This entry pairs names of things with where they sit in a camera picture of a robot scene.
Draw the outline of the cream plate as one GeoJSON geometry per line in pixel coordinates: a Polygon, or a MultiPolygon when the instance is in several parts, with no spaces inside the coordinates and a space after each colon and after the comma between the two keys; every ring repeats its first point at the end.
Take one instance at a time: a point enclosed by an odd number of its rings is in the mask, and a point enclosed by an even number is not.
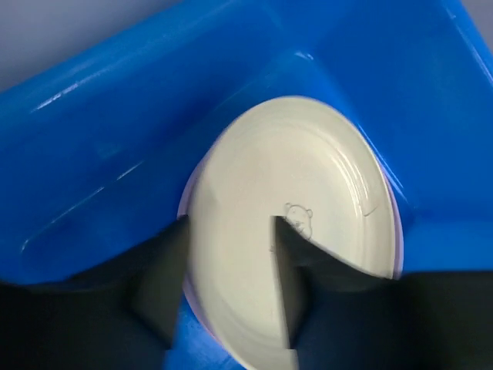
{"type": "Polygon", "coordinates": [[[296,368],[273,217],[367,273],[394,277],[394,213],[378,163],[349,120],[301,96],[247,110],[206,155],[188,209],[189,272],[213,333],[244,368],[296,368]]]}

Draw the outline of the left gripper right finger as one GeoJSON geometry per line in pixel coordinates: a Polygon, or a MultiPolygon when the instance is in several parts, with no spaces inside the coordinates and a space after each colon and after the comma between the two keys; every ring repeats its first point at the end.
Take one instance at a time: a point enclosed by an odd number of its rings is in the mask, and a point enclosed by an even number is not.
{"type": "Polygon", "coordinates": [[[367,274],[273,218],[288,346],[301,369],[490,369],[492,274],[367,274]]]}

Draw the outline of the purple plate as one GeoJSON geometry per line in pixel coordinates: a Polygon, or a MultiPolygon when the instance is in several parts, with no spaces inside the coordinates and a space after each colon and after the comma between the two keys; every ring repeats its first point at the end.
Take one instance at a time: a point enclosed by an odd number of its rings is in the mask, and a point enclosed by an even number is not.
{"type": "MultiPolygon", "coordinates": [[[[206,162],[206,157],[202,158],[201,161],[199,161],[193,172],[190,174],[179,202],[178,212],[177,212],[178,216],[183,216],[187,214],[189,205],[191,204],[191,200],[192,200],[193,188],[195,187],[195,184],[200,174],[203,171],[205,162],[206,162]]],[[[395,249],[394,249],[393,267],[394,267],[394,276],[399,277],[401,275],[403,264],[404,264],[404,233],[403,233],[403,227],[401,222],[401,215],[398,209],[398,204],[396,197],[394,195],[394,191],[391,186],[392,182],[388,178],[388,172],[386,171],[386,169],[381,163],[378,164],[382,172],[384,173],[384,179],[387,184],[387,191],[391,198],[391,203],[394,213],[395,249]]],[[[183,283],[183,292],[185,294],[186,300],[188,301],[188,304],[192,312],[196,316],[197,321],[204,327],[204,329],[207,331],[210,337],[216,343],[222,346],[223,345],[222,342],[213,333],[213,330],[210,327],[210,323],[208,322],[208,319],[206,318],[205,314],[203,313],[203,309],[200,306],[199,299],[196,296],[195,288],[193,286],[191,273],[188,273],[186,275],[185,281],[183,283]]]]}

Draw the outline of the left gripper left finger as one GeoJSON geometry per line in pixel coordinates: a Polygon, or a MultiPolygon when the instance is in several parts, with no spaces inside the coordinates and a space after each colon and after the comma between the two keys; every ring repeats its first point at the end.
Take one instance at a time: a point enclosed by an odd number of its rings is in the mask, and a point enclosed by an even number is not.
{"type": "Polygon", "coordinates": [[[3,369],[161,369],[189,255],[181,217],[63,281],[1,284],[3,369]]]}

